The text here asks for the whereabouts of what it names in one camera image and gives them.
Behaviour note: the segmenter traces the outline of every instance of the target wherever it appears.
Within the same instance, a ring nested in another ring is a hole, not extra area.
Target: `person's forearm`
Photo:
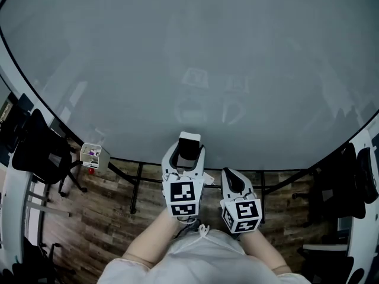
[[[270,244],[259,230],[240,236],[245,253],[263,261],[276,274],[291,272],[282,255]]]
[[[169,215],[167,208],[131,244],[123,255],[129,259],[153,267],[163,256],[179,222]]]

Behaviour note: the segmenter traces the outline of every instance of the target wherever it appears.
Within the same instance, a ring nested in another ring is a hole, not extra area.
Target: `drawstring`
[[[199,226],[199,233],[200,233],[200,237],[204,238],[209,232],[209,225],[207,227],[205,227],[204,224],[201,224]]]

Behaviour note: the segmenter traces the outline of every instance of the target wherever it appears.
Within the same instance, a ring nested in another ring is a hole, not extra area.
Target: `chair backrest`
[[[33,172],[45,184],[55,184],[66,177],[71,160],[67,140],[50,130],[42,113],[35,109],[14,153],[13,167]]]

